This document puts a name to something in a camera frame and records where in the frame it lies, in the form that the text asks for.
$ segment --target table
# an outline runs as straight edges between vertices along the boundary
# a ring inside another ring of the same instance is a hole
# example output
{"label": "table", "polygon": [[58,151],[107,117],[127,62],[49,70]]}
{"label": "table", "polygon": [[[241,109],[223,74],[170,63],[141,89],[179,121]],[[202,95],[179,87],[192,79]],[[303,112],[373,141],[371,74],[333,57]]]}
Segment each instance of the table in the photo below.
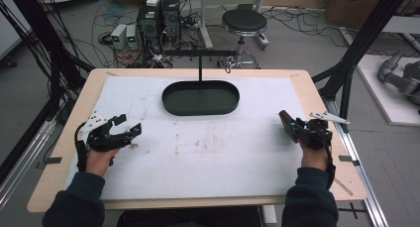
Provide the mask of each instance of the table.
{"label": "table", "polygon": [[[95,69],[93,70],[80,93],[79,99],[57,141],[52,158],[62,157],[60,164],[47,165],[40,181],[29,201],[31,212],[45,212],[53,203],[55,194],[62,190],[66,175],[75,152],[73,135],[76,127],[90,116],[93,107],[101,93],[102,86],[108,76],[164,76],[164,77],[196,77],[196,69]],[[227,74],[222,69],[204,69],[203,77],[282,77],[289,78],[299,97],[301,107],[308,114],[311,111],[325,111],[326,108],[318,95],[311,77],[304,70],[279,69],[235,69]],[[357,174],[353,163],[340,162],[338,156],[347,156],[333,124],[330,130],[334,135],[332,140],[333,158],[337,166],[336,180],[333,183],[333,193],[337,201],[362,200],[367,196],[366,190]],[[224,205],[266,205],[284,203],[285,195],[250,196],[250,197],[219,197],[194,199],[148,199],[122,200],[104,202],[106,209],[133,208],[164,208],[192,206],[224,206]]]}

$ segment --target black oval tray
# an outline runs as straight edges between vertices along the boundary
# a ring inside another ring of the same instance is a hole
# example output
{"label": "black oval tray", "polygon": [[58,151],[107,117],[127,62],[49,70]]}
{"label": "black oval tray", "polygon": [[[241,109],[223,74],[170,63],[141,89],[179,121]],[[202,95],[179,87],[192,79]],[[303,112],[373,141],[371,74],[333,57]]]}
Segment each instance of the black oval tray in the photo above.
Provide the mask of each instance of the black oval tray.
{"label": "black oval tray", "polygon": [[239,102],[238,88],[227,81],[179,81],[161,95],[164,109],[172,115],[224,115],[234,111]]}

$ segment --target white device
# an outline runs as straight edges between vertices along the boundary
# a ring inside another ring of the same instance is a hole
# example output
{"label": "white device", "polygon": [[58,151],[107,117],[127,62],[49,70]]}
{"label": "white device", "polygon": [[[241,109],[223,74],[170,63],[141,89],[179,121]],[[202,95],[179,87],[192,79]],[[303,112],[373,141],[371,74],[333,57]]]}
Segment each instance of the white device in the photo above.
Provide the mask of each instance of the white device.
{"label": "white device", "polygon": [[157,6],[160,0],[148,0],[146,1],[146,5],[148,6]]}
{"label": "white device", "polygon": [[112,32],[111,39],[115,50],[123,50],[127,45],[127,25],[118,25]]}
{"label": "white device", "polygon": [[136,25],[127,26],[127,44],[129,50],[139,49],[139,36],[136,30]]}

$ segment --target black stool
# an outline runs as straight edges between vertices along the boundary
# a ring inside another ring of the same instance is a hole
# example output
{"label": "black stool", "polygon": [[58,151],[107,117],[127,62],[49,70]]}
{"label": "black stool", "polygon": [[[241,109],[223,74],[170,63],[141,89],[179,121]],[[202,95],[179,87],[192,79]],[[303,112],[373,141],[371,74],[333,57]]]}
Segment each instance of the black stool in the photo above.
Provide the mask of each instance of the black stool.
{"label": "black stool", "polygon": [[[219,57],[219,66],[225,67],[230,72],[232,66],[242,67],[242,64],[253,64],[254,68],[258,68],[256,58],[248,52],[244,51],[244,37],[254,37],[262,34],[266,29],[266,18],[249,9],[234,9],[223,14],[222,26],[229,32],[239,35],[237,46],[237,56],[235,59],[231,57]],[[243,60],[243,55],[248,55],[251,60]]]}

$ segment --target dark sleeve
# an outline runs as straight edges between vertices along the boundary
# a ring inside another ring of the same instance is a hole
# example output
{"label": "dark sleeve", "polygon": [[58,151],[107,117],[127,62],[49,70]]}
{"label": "dark sleeve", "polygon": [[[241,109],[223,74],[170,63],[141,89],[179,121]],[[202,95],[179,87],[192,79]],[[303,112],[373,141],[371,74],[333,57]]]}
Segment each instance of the dark sleeve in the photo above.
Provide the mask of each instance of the dark sleeve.
{"label": "dark sleeve", "polygon": [[59,191],[43,218],[43,226],[102,226],[105,209],[99,197],[105,179],[89,173],[77,172],[67,190]]}
{"label": "dark sleeve", "polygon": [[327,181],[324,171],[298,169],[296,185],[286,194],[281,226],[337,226],[339,212]]}

